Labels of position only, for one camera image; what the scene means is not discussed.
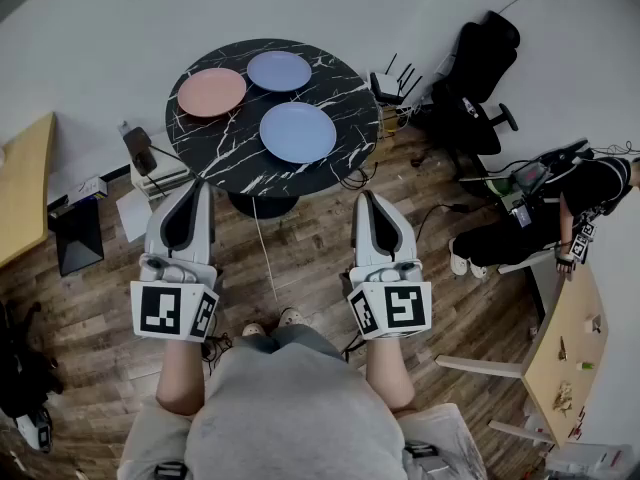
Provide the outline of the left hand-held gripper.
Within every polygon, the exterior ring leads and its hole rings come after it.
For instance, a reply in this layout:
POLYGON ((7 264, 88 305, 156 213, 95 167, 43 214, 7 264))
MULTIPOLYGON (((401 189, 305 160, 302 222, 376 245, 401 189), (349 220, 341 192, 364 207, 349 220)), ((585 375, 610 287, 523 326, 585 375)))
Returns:
POLYGON ((146 229, 146 253, 139 261, 140 279, 130 283, 136 335, 206 339, 219 302, 214 291, 218 271, 208 265, 214 242, 208 183, 194 180, 182 185, 153 211, 146 229))

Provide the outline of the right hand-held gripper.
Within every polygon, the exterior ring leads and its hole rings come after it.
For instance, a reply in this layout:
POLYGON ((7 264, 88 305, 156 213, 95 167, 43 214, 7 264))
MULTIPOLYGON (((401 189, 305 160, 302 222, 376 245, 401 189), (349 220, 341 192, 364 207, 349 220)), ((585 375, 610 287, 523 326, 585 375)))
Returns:
POLYGON ((354 207, 357 266, 347 301, 364 340, 409 337, 431 329, 431 283, 423 280, 414 230, 384 197, 363 191, 354 207))

